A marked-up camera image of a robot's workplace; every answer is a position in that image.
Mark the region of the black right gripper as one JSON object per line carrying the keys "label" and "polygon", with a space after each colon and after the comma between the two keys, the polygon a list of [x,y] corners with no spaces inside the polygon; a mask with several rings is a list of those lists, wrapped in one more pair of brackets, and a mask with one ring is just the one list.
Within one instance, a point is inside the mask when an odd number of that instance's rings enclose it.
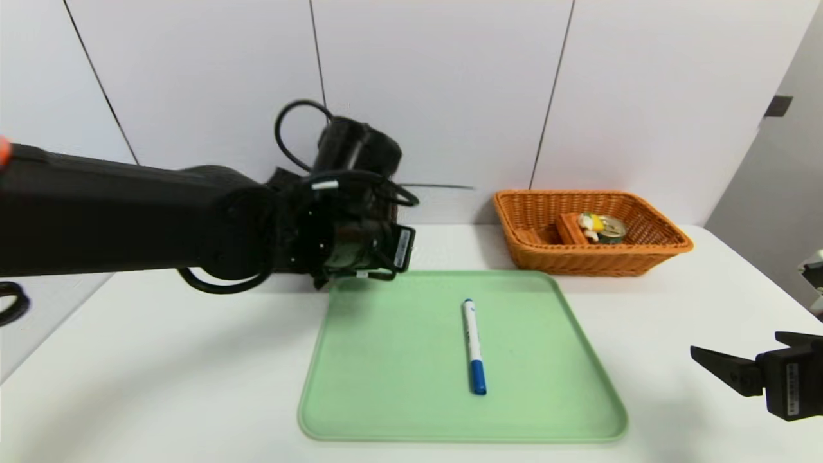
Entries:
{"label": "black right gripper", "polygon": [[692,360],[743,397],[763,395],[774,416],[794,421],[822,415],[822,335],[776,331],[784,349],[756,361],[691,346]]}

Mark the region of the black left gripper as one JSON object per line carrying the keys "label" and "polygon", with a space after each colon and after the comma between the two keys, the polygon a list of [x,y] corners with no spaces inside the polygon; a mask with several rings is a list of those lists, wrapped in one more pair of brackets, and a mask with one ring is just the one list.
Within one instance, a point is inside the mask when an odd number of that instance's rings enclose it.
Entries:
{"label": "black left gripper", "polygon": [[404,273],[408,270],[414,241],[414,228],[389,223],[387,239],[388,269],[395,273]]}

